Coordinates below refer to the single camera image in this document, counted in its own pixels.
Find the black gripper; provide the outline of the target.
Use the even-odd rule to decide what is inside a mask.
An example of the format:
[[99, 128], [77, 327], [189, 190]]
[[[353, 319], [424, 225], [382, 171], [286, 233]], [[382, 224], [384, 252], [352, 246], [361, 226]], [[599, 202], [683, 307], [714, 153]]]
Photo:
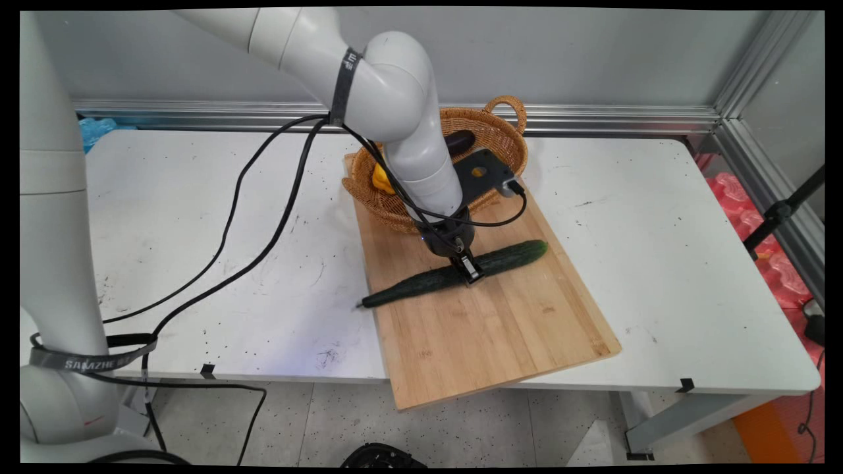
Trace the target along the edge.
[[470, 249], [475, 239], [475, 227], [456, 220], [440, 219], [435, 222], [433, 216], [423, 215], [423, 220], [418, 222], [418, 230], [430, 252], [449, 258], [451, 265], [461, 272], [466, 286], [479, 282], [485, 272]]

